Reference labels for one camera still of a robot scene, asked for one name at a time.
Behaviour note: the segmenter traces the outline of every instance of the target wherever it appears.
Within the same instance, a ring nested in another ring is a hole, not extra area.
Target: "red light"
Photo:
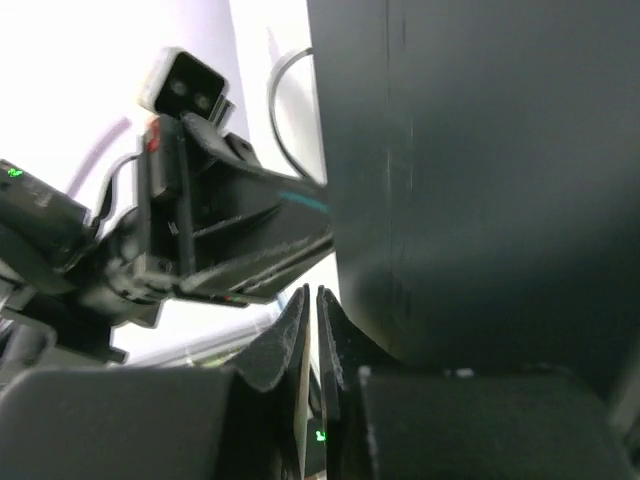
[[[160,119],[156,118],[149,124],[151,138],[147,142],[147,150],[151,153],[155,152],[160,146]]]

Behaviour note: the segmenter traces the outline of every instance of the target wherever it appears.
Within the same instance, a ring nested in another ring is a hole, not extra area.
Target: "teal stripe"
[[[280,197],[284,198],[285,200],[301,203],[306,207],[313,208],[314,210],[319,210],[322,213],[329,213],[329,207],[324,203],[319,202],[315,198],[305,197],[304,195],[293,192],[280,192]]]

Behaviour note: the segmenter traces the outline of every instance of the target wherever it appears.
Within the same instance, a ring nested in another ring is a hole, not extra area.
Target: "camera lens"
[[[171,80],[170,86],[171,91],[180,97],[184,97],[187,94],[187,86],[180,80]]]
[[[209,110],[209,108],[211,108],[211,101],[201,93],[196,93],[194,100],[196,102],[196,106],[201,110]]]

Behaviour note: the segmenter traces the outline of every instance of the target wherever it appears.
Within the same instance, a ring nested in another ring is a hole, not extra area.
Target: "purple cable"
[[[96,143],[89,153],[87,153],[80,165],[80,168],[78,169],[78,173],[76,173],[73,180],[71,180],[71,184],[67,189],[67,195],[71,198],[75,198],[75,196],[78,195],[80,188],[105,152],[118,138],[122,136],[122,134],[124,134],[124,132],[129,130],[130,127],[131,121],[127,117],[122,117],[104,134],[98,143]]]

